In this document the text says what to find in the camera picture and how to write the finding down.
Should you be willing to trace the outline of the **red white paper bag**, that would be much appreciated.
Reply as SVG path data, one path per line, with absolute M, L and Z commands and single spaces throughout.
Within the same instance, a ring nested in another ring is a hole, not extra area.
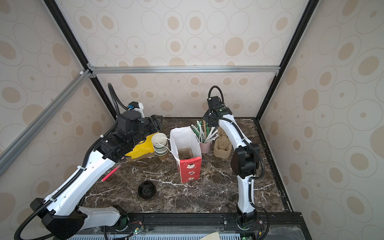
M 167 137 L 163 133 L 154 134 L 152 144 L 159 157 L 171 153 L 183 184 L 199 179 L 202 166 L 200 142 L 191 127 L 174 128 Z

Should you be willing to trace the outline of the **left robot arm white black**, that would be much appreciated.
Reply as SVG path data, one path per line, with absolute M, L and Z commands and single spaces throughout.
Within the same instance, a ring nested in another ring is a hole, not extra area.
M 15 240 L 22 239 L 22 231 L 35 217 L 39 217 L 50 232 L 42 237 L 43 240 L 51 237 L 67 240 L 81 230 L 114 226 L 122 218 L 116 207 L 87 209 L 80 207 L 79 202 L 105 172 L 148 136 L 159 132 L 164 117 L 152 115 L 145 118 L 141 103 L 124 106 L 112 84 L 108 84 L 108 89 L 117 114 L 114 125 L 90 146 L 83 163 L 59 188 L 30 204 L 33 213 L 20 224 Z

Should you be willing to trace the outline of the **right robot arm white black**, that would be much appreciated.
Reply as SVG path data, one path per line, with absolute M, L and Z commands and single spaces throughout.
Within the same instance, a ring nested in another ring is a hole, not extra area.
M 203 120 L 210 127 L 220 127 L 234 148 L 231 168 L 238 179 L 238 225 L 242 229 L 248 229 L 257 221 L 257 210 L 262 209 L 256 207 L 254 203 L 254 183 L 263 179 L 266 171 L 260 147 L 258 144 L 253 144 L 240 129 L 232 111 L 226 107 L 224 94 L 218 86 L 210 88 L 207 102 L 208 110 Z

